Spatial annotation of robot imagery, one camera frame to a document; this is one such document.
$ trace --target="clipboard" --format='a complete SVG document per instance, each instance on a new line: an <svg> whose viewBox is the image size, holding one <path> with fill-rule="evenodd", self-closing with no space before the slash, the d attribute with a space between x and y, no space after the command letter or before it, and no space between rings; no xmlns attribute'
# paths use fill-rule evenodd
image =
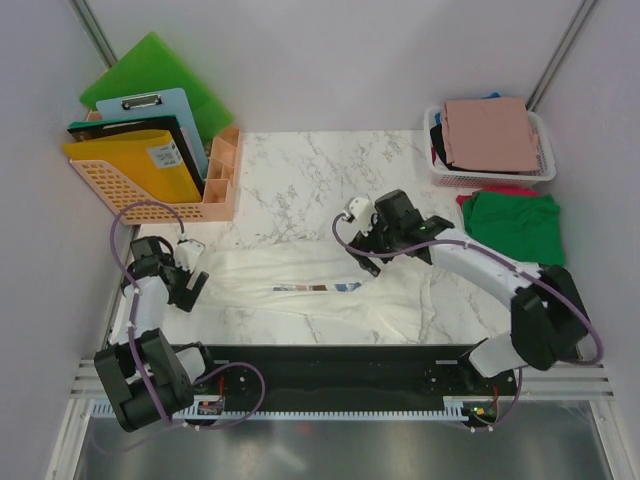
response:
<svg viewBox="0 0 640 480"><path fill-rule="evenodd" d="M134 120L148 117L175 115L180 127L185 128L200 178L206 178L209 160L200 142L196 123L193 120L189 100L182 88L160 90L128 97L111 98L96 102L104 120Z"/></svg>
<svg viewBox="0 0 640 480"><path fill-rule="evenodd" d="M184 163L189 170L189 174L193 179L193 183L196 185L200 195L204 195L204 181L200 176L192 151L184 138L183 129L180 128L180 124L178 123L178 119L175 115L150 117L140 120L73 122L67 128L67 131L77 142L119 135L121 133L137 132L140 130L166 130L171 133L171 136L178 147L178 151L180 152L180 155L182 155Z"/></svg>
<svg viewBox="0 0 640 480"><path fill-rule="evenodd" d="M71 161L103 160L166 203L198 203L198 192L171 133L140 130L62 145Z"/></svg>
<svg viewBox="0 0 640 480"><path fill-rule="evenodd" d="M223 102L155 32L145 35L88 87L80 101L95 110L99 100L170 88L184 88L202 144L231 125L233 115ZM189 138L196 141L191 134Z"/></svg>

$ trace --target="pink cloth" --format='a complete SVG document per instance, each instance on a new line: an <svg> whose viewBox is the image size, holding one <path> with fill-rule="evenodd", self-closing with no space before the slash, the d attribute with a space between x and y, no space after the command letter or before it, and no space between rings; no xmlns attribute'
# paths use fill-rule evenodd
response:
<svg viewBox="0 0 640 480"><path fill-rule="evenodd" d="M538 136L524 98L449 100L442 112L447 163L465 170L532 172L538 166Z"/></svg>

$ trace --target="metal floor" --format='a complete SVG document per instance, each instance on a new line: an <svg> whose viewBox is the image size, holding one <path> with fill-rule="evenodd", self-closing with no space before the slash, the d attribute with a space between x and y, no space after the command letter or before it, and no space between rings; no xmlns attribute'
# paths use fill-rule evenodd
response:
<svg viewBox="0 0 640 480"><path fill-rule="evenodd" d="M92 419L105 448L127 434ZM519 404L493 433L435 422L250 421L222 432L179 429L106 457L85 445L78 479L602 480L611 474L587 403Z"/></svg>

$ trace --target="green cloth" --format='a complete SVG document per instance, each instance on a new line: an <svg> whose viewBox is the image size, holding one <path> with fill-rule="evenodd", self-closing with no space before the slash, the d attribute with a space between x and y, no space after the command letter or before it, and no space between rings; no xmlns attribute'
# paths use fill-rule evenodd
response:
<svg viewBox="0 0 640 480"><path fill-rule="evenodd" d="M478 192L462 213L465 230L478 242L521 262L564 265L560 207L551 195Z"/></svg>

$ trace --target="yellow folder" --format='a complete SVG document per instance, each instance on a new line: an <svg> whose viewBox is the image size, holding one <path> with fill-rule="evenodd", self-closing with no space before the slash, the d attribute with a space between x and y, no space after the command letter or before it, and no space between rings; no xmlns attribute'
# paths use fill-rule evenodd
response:
<svg viewBox="0 0 640 480"><path fill-rule="evenodd" d="M62 148L71 161L104 160L110 163L161 202L202 201L171 133L166 130L121 133L67 143Z"/></svg>

